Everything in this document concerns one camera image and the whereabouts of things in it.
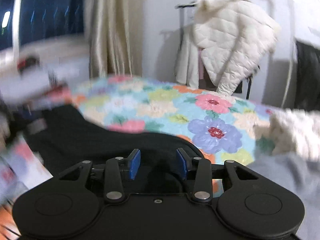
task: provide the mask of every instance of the beige curtain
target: beige curtain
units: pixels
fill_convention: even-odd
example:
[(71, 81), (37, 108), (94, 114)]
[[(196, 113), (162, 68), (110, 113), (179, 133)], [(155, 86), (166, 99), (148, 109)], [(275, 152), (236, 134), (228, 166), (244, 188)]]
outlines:
[(90, 77), (142, 75), (142, 0), (85, 0)]

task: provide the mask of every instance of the blue gripper pad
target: blue gripper pad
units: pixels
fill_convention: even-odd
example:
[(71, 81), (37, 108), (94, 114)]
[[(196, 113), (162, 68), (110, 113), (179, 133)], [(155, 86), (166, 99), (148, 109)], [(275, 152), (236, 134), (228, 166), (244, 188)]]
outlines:
[(177, 150), (177, 168), (182, 179), (187, 178), (187, 163), (179, 150)]
[(134, 157), (132, 158), (131, 164), (130, 164), (129, 174), (130, 174), (130, 179), (132, 180), (134, 180), (137, 175), (138, 169), (140, 167), (140, 160), (141, 160), (141, 152), (140, 150), (138, 150), (134, 155)]

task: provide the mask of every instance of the round pad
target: round pad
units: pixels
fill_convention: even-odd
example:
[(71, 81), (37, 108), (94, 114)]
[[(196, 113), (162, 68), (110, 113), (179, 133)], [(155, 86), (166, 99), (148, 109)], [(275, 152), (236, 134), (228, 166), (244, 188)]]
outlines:
[(225, 223), (245, 236), (274, 239), (299, 228), (304, 206), (295, 194), (279, 185), (261, 187), (244, 181), (221, 195), (217, 212)]
[(273, 195), (261, 193), (247, 197), (245, 206), (258, 215), (273, 215), (282, 208), (282, 203)]
[(99, 202), (77, 183), (57, 181), (23, 194), (12, 212), (23, 235), (58, 239), (75, 235), (88, 226), (99, 212)]

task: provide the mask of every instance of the orange fabric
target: orange fabric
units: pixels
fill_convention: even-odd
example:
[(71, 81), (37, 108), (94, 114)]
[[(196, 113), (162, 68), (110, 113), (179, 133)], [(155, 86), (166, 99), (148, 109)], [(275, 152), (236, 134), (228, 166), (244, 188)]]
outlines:
[(187, 86), (181, 86), (181, 85), (177, 85), (172, 88), (178, 90), (179, 93), (181, 93), (181, 94), (185, 94), (185, 93), (201, 94), (203, 92), (202, 89), (194, 89), (193, 90), (191, 88), (188, 88)]
[(180, 138), (182, 138), (182, 139), (185, 139), (185, 140), (188, 141), (188, 142), (191, 142), (191, 139), (190, 139), (188, 136), (185, 136), (185, 135), (183, 135), (183, 134), (178, 134), (177, 137), (180, 137)]
[(216, 163), (216, 156), (214, 154), (207, 154), (201, 149), (200, 149), (200, 152), (202, 152), (203, 156), (209, 161), (211, 161), (212, 164)]
[(79, 106), (86, 99), (87, 98), (84, 95), (79, 94), (79, 95), (72, 97), (70, 100), (75, 106)]
[(212, 180), (212, 191), (213, 193), (217, 193), (219, 191), (219, 183), (216, 179)]
[(14, 235), (13, 233), (6, 230), (2, 225), (10, 228), (16, 233), (19, 233), (18, 229), (15, 226), (15, 223), (13, 221), (11, 211), (5, 210), (3, 207), (0, 208), (0, 240), (6, 240), (4, 235), (9, 239), (17, 239), (18, 237)]

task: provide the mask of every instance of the white wall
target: white wall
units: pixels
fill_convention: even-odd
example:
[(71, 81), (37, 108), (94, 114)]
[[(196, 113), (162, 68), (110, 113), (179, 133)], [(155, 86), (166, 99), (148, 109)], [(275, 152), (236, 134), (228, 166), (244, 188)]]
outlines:
[[(180, 33), (179, 3), (193, 0), (144, 0), (143, 75), (162, 81), (174, 81), (174, 64)], [(266, 55), (260, 62), (261, 71), (253, 79), (250, 99), (280, 106), (284, 95), (291, 58), (291, 26), (288, 0), (251, 0), (261, 6), (282, 27), (273, 56)], [(186, 9), (187, 23), (192, 22), (192, 9)], [(293, 104), (295, 85), (290, 88), (287, 106)]]
[(294, 0), (295, 37), (320, 47), (320, 0)]

